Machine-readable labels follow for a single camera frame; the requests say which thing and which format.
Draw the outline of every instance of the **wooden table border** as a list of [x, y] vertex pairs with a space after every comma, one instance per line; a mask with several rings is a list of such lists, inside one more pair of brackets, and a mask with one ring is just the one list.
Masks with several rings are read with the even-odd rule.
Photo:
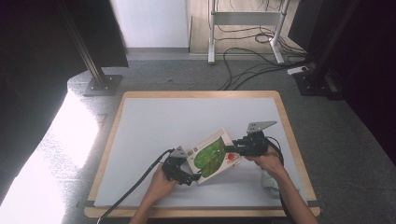
[[[114, 138], [120, 124], [120, 117], [122, 114], [125, 99], [129, 98], [274, 98], [279, 116], [282, 120], [283, 128], [290, 144], [291, 154], [294, 158], [299, 177], [305, 190], [308, 206], [315, 216], [320, 214], [317, 197], [312, 189], [311, 181], [306, 172], [303, 158], [298, 148], [294, 133], [291, 129], [288, 115], [283, 106], [280, 95], [277, 91], [127, 91], [123, 94], [120, 102], [120, 107], [117, 116], [114, 120], [110, 135], [108, 137], [106, 148], [102, 156], [98, 171], [92, 184], [92, 189], [88, 197], [87, 204], [84, 208], [84, 213], [87, 217], [100, 217], [107, 207], [95, 207], [93, 202], [99, 190], [105, 173], [108, 155], [113, 145]], [[110, 217], [132, 217], [136, 211], [135, 207], [131, 208], [116, 208], [109, 216]], [[150, 212], [150, 217], [284, 217], [285, 213], [282, 208], [279, 209], [180, 209], [180, 208], [153, 208]]]

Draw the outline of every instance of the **power strip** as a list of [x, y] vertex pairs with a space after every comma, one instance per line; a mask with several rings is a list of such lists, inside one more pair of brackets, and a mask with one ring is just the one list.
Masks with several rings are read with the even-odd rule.
[[307, 68], [306, 66], [291, 68], [291, 69], [288, 69], [288, 75], [291, 76], [291, 75], [294, 75], [294, 74], [306, 72], [308, 70], [309, 70], [309, 68]]

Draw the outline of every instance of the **metal stand base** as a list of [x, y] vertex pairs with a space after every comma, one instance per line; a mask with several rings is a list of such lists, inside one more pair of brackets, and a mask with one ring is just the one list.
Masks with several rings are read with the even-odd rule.
[[296, 80], [300, 94], [303, 96], [331, 96], [332, 91], [325, 80], [319, 85], [311, 85], [308, 80], [310, 73], [300, 73], [293, 75]]
[[208, 51], [208, 55], [207, 55], [207, 61], [209, 64], [215, 64], [215, 40], [213, 40], [213, 43], [210, 43], [210, 39], [209, 39], [209, 51]]
[[91, 79], [84, 96], [112, 96], [119, 86], [122, 75], [105, 75], [106, 85], [99, 87], [94, 78]]
[[280, 53], [279, 48], [277, 47], [277, 44], [275, 43], [274, 39], [270, 41], [270, 45], [274, 52], [277, 63], [285, 63], [285, 61], [282, 58], [282, 54]]

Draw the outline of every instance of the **human hand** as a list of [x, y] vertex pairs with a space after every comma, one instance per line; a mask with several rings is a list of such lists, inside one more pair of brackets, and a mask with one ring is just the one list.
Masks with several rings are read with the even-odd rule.
[[168, 195], [174, 186], [177, 184], [176, 180], [169, 181], [163, 172], [163, 165], [159, 164], [157, 170], [152, 176], [151, 183], [146, 191], [143, 202], [154, 204], [160, 199]]
[[248, 161], [254, 161], [262, 169], [266, 170], [269, 175], [274, 176], [276, 173], [283, 171], [284, 167], [276, 151], [269, 146], [268, 150], [260, 157], [245, 157]]

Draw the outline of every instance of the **book cover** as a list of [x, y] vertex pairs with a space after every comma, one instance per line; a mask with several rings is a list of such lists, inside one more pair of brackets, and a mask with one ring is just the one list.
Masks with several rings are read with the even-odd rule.
[[224, 146], [232, 146], [233, 141], [224, 129], [209, 135], [192, 150], [187, 151], [187, 162], [194, 174], [201, 174], [197, 181], [201, 184], [209, 178], [239, 164], [241, 157], [227, 153]]

